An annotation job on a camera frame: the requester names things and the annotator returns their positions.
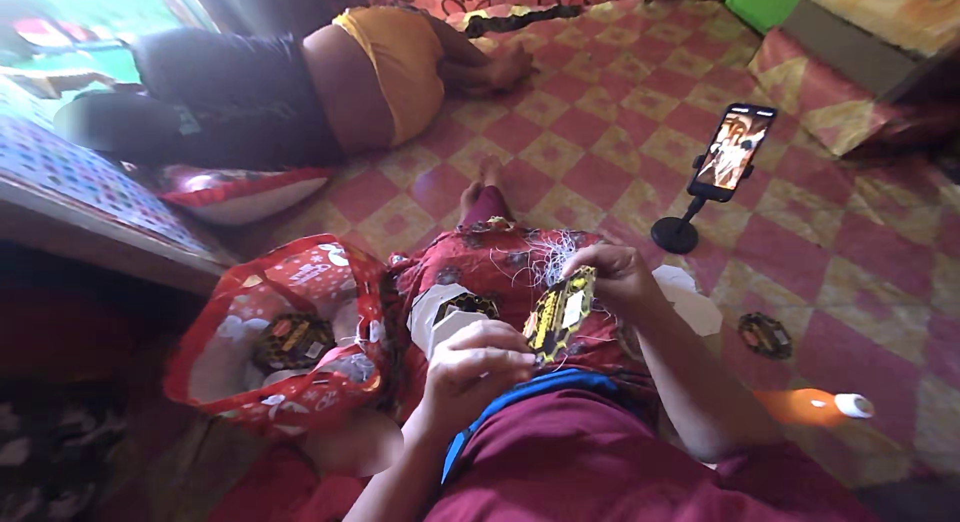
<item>white bottle cap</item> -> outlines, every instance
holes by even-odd
[[[833,397],[837,409],[847,417],[869,419],[874,416],[874,405],[859,394],[838,394]]]

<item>phone screen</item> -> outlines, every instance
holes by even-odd
[[[695,182],[736,189],[776,114],[769,108],[730,106],[706,149]]]

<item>pillow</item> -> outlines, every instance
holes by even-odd
[[[318,167],[263,172],[172,165],[163,169],[167,191],[159,196],[211,224],[239,226],[294,206],[320,189],[330,173]]]

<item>phone holder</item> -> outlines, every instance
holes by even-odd
[[[693,161],[693,168],[698,172],[704,165],[705,158],[704,156],[698,156],[697,159]],[[753,171],[754,167],[748,165],[740,179],[749,178],[750,173]],[[697,247],[697,243],[700,241],[697,228],[693,227],[690,219],[693,218],[697,212],[700,212],[700,209],[702,209],[706,203],[706,197],[701,195],[693,196],[693,201],[691,201],[690,206],[686,208],[686,214],[683,215],[683,218],[667,216],[666,218],[657,220],[654,226],[650,228],[650,238],[654,240],[657,246],[660,246],[671,254],[689,254]]]

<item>stand base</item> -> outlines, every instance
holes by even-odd
[[[657,246],[671,254],[689,254],[700,240],[693,224],[672,216],[657,220],[650,228],[650,237]]]

